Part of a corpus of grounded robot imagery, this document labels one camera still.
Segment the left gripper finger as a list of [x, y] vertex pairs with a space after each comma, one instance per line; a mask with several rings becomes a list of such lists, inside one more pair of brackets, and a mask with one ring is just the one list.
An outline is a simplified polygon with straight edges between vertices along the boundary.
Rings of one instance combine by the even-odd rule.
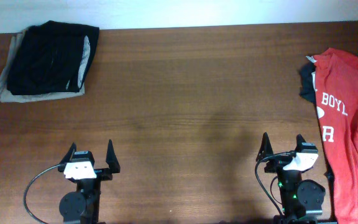
[[114, 147], [113, 147], [113, 143], [112, 143], [111, 139], [108, 142], [108, 148], [107, 148], [107, 152], [106, 152], [106, 163], [109, 166], [109, 169], [112, 174], [120, 173], [121, 166], [120, 166], [117, 156], [114, 152]]
[[76, 152], [76, 144], [72, 143], [68, 152], [64, 155], [63, 159], [60, 161], [60, 165], [67, 164], [71, 160], [75, 152]]

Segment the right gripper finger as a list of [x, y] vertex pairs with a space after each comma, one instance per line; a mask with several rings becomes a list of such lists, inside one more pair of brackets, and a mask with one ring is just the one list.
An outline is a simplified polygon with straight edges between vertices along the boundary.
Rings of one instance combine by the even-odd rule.
[[273, 155], [272, 145], [270, 143], [269, 136], [266, 132], [263, 133], [262, 142], [260, 145], [259, 152], [256, 157], [256, 161], [260, 162], [262, 159]]
[[301, 134], [296, 136], [296, 148], [295, 151], [303, 151], [306, 148], [306, 141]]

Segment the red printed t-shirt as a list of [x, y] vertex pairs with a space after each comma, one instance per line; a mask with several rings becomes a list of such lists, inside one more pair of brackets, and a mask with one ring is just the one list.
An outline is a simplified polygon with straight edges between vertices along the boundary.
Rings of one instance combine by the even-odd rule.
[[358, 57], [334, 48], [314, 55], [316, 107], [334, 174], [334, 213], [358, 223]]

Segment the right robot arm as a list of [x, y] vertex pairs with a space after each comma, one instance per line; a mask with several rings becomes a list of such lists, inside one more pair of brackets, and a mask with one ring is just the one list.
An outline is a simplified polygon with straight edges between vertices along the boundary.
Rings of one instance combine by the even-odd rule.
[[[274, 153], [267, 133], [263, 133], [256, 165], [255, 178], [269, 200], [278, 211], [273, 223], [318, 223], [323, 214], [322, 204], [325, 188], [302, 174], [313, 168], [318, 155], [317, 147], [306, 142], [302, 135], [296, 136], [296, 147], [292, 151]], [[280, 205], [262, 183], [258, 169], [265, 163], [265, 173], [275, 174], [280, 192]]]

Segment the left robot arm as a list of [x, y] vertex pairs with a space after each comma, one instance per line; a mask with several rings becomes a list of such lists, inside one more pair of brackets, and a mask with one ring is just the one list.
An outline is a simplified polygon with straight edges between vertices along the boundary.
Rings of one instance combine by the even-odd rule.
[[64, 195], [59, 204], [59, 212], [64, 223], [98, 223], [101, 183], [111, 181], [113, 174], [121, 171], [111, 140], [106, 152], [106, 168], [94, 168], [91, 151], [77, 151], [72, 144], [59, 163], [58, 171], [76, 184], [76, 190]]

